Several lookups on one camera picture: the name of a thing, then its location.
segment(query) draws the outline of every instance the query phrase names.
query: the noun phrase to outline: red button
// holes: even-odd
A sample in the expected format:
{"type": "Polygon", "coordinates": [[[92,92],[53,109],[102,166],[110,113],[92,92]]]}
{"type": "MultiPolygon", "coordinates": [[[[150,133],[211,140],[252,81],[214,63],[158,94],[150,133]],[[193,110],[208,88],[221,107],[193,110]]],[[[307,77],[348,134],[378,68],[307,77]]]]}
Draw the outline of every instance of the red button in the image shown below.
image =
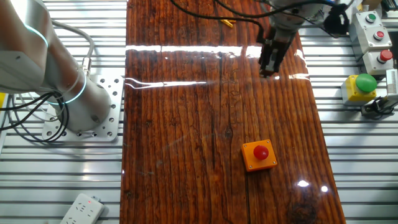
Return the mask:
{"type": "Polygon", "coordinates": [[[265,146],[256,146],[253,150],[254,157],[259,160],[267,159],[269,152],[265,146]]]}
{"type": "Polygon", "coordinates": [[[383,38],[383,37],[384,37],[384,33],[381,32],[381,31],[377,31],[377,32],[376,32],[376,35],[377,35],[378,37],[380,37],[380,38],[383,38]]]}
{"type": "Polygon", "coordinates": [[[392,53],[389,50],[382,50],[380,53],[380,59],[383,61],[388,61],[390,59],[392,59],[392,53]]]}

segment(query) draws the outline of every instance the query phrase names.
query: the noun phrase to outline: red push button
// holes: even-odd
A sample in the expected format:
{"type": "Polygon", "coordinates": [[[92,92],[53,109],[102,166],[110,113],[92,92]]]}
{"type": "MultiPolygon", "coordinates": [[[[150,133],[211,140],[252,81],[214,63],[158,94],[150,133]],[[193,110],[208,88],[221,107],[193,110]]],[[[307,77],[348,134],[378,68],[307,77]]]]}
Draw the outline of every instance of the red push button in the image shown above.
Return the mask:
{"type": "Polygon", "coordinates": [[[377,31],[377,32],[374,34],[374,38],[375,38],[376,40],[382,40],[382,39],[384,38],[384,33],[381,32],[381,31],[377,31]]]}
{"type": "Polygon", "coordinates": [[[388,60],[392,59],[392,53],[389,50],[382,50],[380,55],[377,56],[377,61],[380,63],[386,63],[388,60]]]}
{"type": "Polygon", "coordinates": [[[380,59],[383,61],[388,61],[390,59],[392,59],[392,53],[389,50],[382,50],[380,53],[380,59]]]}
{"type": "Polygon", "coordinates": [[[259,160],[267,159],[269,151],[265,146],[256,146],[253,150],[254,157],[259,160]]]}

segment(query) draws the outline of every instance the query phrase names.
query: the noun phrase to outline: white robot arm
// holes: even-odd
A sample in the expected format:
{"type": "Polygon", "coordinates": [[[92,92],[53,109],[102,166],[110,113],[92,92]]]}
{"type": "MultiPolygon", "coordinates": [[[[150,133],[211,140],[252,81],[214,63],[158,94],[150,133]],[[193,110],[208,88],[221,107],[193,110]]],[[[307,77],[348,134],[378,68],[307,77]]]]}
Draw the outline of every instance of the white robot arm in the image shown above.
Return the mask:
{"type": "MultiPolygon", "coordinates": [[[[41,0],[0,0],[0,92],[62,93],[68,129],[91,130],[107,117],[108,92],[86,76],[55,34],[41,0]]],[[[54,97],[48,99],[60,111],[54,97]]]]}

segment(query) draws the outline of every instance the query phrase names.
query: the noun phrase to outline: push button panel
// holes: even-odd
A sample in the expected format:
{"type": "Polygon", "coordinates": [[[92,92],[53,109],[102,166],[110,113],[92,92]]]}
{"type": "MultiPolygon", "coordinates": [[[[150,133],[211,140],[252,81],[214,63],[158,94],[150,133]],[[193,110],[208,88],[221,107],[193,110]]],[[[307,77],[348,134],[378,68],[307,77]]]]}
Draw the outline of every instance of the push button panel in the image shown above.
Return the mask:
{"type": "Polygon", "coordinates": [[[277,165],[274,148],[269,139],[243,144],[242,154],[248,172],[270,169],[277,165]]]}

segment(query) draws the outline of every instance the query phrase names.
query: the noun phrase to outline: small yellow object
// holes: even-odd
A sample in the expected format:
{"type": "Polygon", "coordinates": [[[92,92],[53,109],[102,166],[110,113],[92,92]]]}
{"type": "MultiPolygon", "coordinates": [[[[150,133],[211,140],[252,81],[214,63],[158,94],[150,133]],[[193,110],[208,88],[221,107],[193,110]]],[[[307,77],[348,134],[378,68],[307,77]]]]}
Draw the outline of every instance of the small yellow object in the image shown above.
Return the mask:
{"type": "Polygon", "coordinates": [[[2,108],[2,104],[4,103],[5,97],[6,97],[5,93],[0,93],[0,108],[2,108]]]}
{"type": "Polygon", "coordinates": [[[233,28],[234,25],[232,25],[232,24],[234,24],[236,21],[234,21],[234,20],[222,19],[221,22],[224,23],[225,25],[229,26],[230,28],[233,28]]]}

